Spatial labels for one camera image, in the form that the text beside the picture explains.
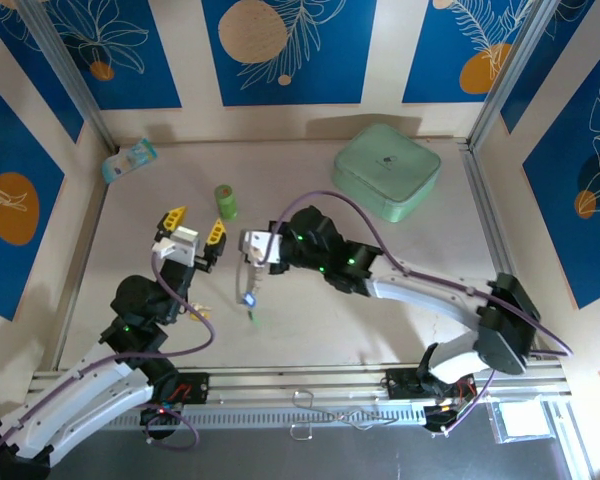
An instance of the green cylinder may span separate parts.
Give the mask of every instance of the green cylinder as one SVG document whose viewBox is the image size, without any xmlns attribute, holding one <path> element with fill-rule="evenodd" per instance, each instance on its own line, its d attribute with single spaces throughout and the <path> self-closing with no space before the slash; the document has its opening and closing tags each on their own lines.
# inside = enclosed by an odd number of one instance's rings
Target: green cylinder
<svg viewBox="0 0 600 480">
<path fill-rule="evenodd" d="M 233 195 L 233 189 L 229 185 L 219 185 L 216 187 L 214 195 L 220 217 L 223 220 L 236 218 L 238 207 L 236 206 L 236 197 Z"/>
</svg>

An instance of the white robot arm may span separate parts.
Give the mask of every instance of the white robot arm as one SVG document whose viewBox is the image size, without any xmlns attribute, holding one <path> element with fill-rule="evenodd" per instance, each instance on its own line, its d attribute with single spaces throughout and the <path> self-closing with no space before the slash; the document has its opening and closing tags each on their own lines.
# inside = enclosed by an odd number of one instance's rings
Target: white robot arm
<svg viewBox="0 0 600 480">
<path fill-rule="evenodd" d="M 217 222 L 197 255 L 198 233 L 180 226 L 185 212 L 163 217 L 152 249 L 164 260 L 160 276 L 182 298 L 195 271 L 210 272 L 226 243 Z M 180 373 L 158 350 L 167 338 L 160 326 L 174 323 L 180 308 L 160 282 L 126 278 L 111 307 L 118 316 L 100 341 L 34 401 L 0 418 L 0 480 L 46 478 L 76 445 L 138 405 L 206 400 L 208 375 Z M 159 408 L 143 415 L 145 425 L 170 420 Z"/>
<path fill-rule="evenodd" d="M 425 353 L 419 372 L 425 391 L 441 395 L 460 378 L 487 368 L 512 375 L 525 371 L 535 329 L 488 298 L 500 298 L 539 321 L 513 276 L 467 281 L 393 259 L 398 269 L 378 247 L 345 240 L 315 207 L 298 211 L 275 235 L 243 231 L 240 249 L 252 265 L 269 265 L 271 274 L 284 273 L 291 266 L 316 270 L 342 292 L 420 305 L 465 325 L 467 333 L 431 345 Z M 476 295 L 485 291 L 490 294 Z"/>
</svg>

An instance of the light green container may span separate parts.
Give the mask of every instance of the light green container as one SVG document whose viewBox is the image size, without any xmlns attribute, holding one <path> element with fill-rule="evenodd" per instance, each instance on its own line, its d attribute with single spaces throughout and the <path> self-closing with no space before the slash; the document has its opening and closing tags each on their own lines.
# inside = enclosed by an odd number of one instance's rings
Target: light green container
<svg viewBox="0 0 600 480">
<path fill-rule="evenodd" d="M 399 222 L 427 196 L 440 157 L 388 125 L 360 132 L 336 156 L 333 183 L 360 205 Z"/>
</svg>

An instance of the small blue block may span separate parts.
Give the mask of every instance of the small blue block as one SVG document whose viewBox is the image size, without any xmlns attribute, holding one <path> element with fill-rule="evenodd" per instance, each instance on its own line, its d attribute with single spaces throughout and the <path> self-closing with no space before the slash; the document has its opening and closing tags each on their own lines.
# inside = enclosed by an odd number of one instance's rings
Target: small blue block
<svg viewBox="0 0 600 480">
<path fill-rule="evenodd" d="M 242 297 L 242 303 L 249 308 L 253 308 L 256 306 L 256 297 L 251 292 L 247 292 Z"/>
</svg>

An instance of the metal hook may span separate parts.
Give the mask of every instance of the metal hook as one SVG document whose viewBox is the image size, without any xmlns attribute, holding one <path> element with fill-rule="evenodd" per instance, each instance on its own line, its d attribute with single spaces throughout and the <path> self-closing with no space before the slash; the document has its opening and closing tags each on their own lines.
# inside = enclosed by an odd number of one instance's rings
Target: metal hook
<svg viewBox="0 0 600 480">
<path fill-rule="evenodd" d="M 299 396 L 300 395 L 307 395 L 307 399 L 309 401 L 308 405 L 302 405 L 300 403 L 300 399 Z M 303 410 L 308 410 L 310 412 L 314 412 L 314 413 L 320 413 L 322 414 L 323 418 L 325 418 L 325 420 L 301 420 L 298 422 L 295 422 L 291 425 L 291 428 L 289 429 L 289 435 L 291 435 L 291 438 L 293 438 L 294 440 L 299 440 L 299 441 L 306 441 L 306 440 L 311 440 L 313 438 L 313 424 L 316 423 L 334 423 L 334 422 L 340 422 L 340 423 L 344 423 L 345 425 L 349 425 L 353 428 L 355 428 L 356 430 L 359 430 L 361 432 L 366 432 L 367 430 L 369 430 L 370 428 L 374 427 L 375 425 L 391 425 L 392 423 L 395 423 L 398 421 L 397 418 L 387 418 L 383 415 L 377 415 L 374 413 L 370 413 L 367 412 L 366 410 L 363 410 L 361 408 L 358 408 L 356 410 L 353 410 L 351 412 L 346 412 L 346 413 L 334 413 L 332 411 L 323 409 L 323 408 L 318 408 L 318 407 L 314 407 L 313 406 L 313 400 L 315 398 L 315 395 L 313 394 L 313 392 L 310 392 L 309 390 L 296 390 L 293 393 L 293 396 L 291 397 L 291 402 L 293 403 L 294 406 L 301 408 Z M 370 425 L 363 425 L 361 423 L 357 423 L 353 420 L 351 420 L 351 418 L 353 418 L 356 415 L 360 415 L 361 419 L 366 419 L 367 421 L 383 421 L 383 423 L 380 424 L 370 424 Z M 299 428 L 300 426 L 305 426 L 306 428 L 309 429 L 309 432 L 306 436 L 304 437 L 300 437 L 296 434 L 296 429 Z"/>
</svg>

